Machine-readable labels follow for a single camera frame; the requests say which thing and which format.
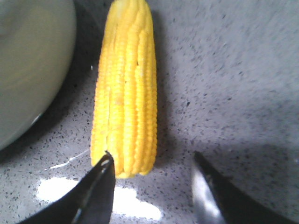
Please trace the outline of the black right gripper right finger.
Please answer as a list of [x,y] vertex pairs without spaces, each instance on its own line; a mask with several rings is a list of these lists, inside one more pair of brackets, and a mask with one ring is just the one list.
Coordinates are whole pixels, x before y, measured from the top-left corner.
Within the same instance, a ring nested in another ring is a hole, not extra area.
[[242,192],[196,151],[192,159],[192,200],[199,224],[292,224]]

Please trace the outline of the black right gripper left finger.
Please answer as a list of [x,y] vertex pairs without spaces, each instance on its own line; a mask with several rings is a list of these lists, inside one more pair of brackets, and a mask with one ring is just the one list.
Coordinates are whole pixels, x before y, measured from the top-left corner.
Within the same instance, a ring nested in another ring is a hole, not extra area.
[[66,195],[21,224],[108,224],[115,188],[114,160],[105,152],[100,161]]

